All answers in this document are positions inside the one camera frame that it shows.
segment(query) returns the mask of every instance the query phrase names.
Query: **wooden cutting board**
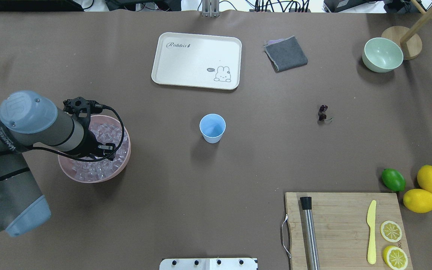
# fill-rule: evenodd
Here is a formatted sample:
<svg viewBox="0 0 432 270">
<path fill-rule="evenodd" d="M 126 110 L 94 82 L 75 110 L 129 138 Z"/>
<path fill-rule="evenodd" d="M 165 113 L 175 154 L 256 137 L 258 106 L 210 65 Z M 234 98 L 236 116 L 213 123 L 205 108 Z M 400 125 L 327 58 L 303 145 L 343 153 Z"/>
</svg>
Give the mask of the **wooden cutting board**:
<svg viewBox="0 0 432 270">
<path fill-rule="evenodd" d="M 399 246 L 408 255 L 407 270 L 413 270 L 410 250 L 394 193 L 311 193 L 286 192 L 286 212 L 292 270 L 307 270 L 307 252 L 302 222 L 300 197 L 312 197 L 314 232 L 321 270 L 391 270 L 383 260 L 383 249 L 389 245 Z M 372 200 L 376 206 L 376 263 L 367 261 L 369 226 L 366 223 L 368 207 Z M 381 223 L 391 220 L 403 230 L 398 243 L 386 241 L 380 233 Z"/>
</svg>

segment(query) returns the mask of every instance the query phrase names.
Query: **gray cloth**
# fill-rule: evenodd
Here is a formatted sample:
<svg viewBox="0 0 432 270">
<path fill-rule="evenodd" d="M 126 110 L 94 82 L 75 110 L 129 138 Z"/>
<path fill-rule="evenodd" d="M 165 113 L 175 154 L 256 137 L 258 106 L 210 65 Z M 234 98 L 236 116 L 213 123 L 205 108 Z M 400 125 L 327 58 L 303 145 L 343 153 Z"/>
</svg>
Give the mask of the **gray cloth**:
<svg viewBox="0 0 432 270">
<path fill-rule="evenodd" d="M 270 40 L 264 46 L 264 50 L 278 72 L 304 66 L 308 63 L 305 53 L 294 36 Z"/>
</svg>

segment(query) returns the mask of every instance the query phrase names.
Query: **black muddler tip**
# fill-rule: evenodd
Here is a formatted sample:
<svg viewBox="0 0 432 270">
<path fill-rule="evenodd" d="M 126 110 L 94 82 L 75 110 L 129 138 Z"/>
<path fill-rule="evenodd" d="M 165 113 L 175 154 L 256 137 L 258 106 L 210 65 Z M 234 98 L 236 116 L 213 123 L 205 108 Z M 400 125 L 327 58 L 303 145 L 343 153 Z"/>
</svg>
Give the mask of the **black muddler tip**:
<svg viewBox="0 0 432 270">
<path fill-rule="evenodd" d="M 300 200 L 303 210 L 311 210 L 311 197 L 301 197 Z"/>
</svg>

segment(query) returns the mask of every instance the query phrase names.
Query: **white floor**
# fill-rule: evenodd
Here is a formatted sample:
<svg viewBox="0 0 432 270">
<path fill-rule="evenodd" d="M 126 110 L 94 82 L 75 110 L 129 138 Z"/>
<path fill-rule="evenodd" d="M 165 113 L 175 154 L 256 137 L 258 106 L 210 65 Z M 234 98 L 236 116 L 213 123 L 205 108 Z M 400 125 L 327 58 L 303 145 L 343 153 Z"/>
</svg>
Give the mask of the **white floor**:
<svg viewBox="0 0 432 270">
<path fill-rule="evenodd" d="M 79 3 L 83 8 L 89 7 L 91 5 L 91 2 L 93 0 L 74 0 L 75 2 Z M 254 4 L 255 0 L 248 0 L 252 4 Z M 182 10 L 196 10 L 199 6 L 199 3 L 201 0 L 181 0 L 181 9 Z M 234 7 L 239 11 L 249 11 L 252 9 L 252 5 L 250 3 L 247 3 L 245 0 L 229 0 Z M 271 0 L 273 5 L 273 8 L 275 12 L 281 12 L 281 7 L 278 4 L 276 0 Z M 428 7 L 431 4 L 431 0 L 423 0 L 422 3 L 425 7 Z M 283 7 L 285 8 L 288 3 L 283 3 Z M 139 5 L 136 10 L 141 9 L 143 6 Z M 145 5 L 146 8 L 143 8 L 141 12 L 148 12 L 153 11 L 151 9 L 157 9 L 154 3 L 147 3 Z M 228 2 L 222 2 L 219 4 L 219 10 L 225 11 L 225 10 L 233 10 L 234 8 L 228 3 Z M 325 12 L 323 10 L 323 0 L 310 0 L 309 1 L 309 9 L 311 12 Z M 94 5 L 87 9 L 86 11 L 108 11 L 108 7 L 106 6 L 106 3 L 104 0 L 94 0 Z M 384 10 L 384 2 L 378 1 L 374 4 L 362 4 L 357 7 L 353 7 L 347 10 L 344 10 L 342 12 L 346 13 L 386 13 Z"/>
</svg>

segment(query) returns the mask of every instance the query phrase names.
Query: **pink bowl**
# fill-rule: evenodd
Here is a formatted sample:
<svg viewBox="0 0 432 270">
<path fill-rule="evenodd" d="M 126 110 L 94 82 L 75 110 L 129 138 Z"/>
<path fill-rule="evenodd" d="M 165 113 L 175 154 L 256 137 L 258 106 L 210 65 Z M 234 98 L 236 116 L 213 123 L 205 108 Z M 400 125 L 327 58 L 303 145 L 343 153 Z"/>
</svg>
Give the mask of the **pink bowl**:
<svg viewBox="0 0 432 270">
<path fill-rule="evenodd" d="M 89 124 L 89 127 L 93 128 L 94 126 L 102 125 L 104 123 L 107 123 L 108 125 L 118 126 L 119 128 L 121 128 L 121 124 L 116 118 L 113 118 L 113 117 L 107 116 L 107 115 L 102 115 L 102 114 L 91 115 L 91 124 Z M 58 156 L 58 162 L 60 164 L 62 171 L 69 178 L 73 179 L 74 181 L 78 181 L 80 183 L 100 183 L 100 182 L 107 181 L 107 180 L 117 176 L 119 173 L 121 173 L 121 171 L 123 169 L 125 169 L 128 161 L 129 161 L 129 158 L 131 156 L 131 139 L 130 139 L 129 133 L 126 130 L 126 128 L 124 128 L 124 133 L 127 136 L 127 142 L 128 142 L 127 154 L 126 154 L 126 157 L 124 158 L 123 164 L 117 170 L 115 170 L 115 172 L 113 174 L 111 174 L 110 176 L 107 176 L 107 177 L 102 178 L 101 180 L 97 180 L 97 181 L 79 180 L 79 179 L 75 178 L 76 171 L 72 169 L 72 166 L 73 166 L 72 159 L 69 159 L 67 157 Z"/>
</svg>

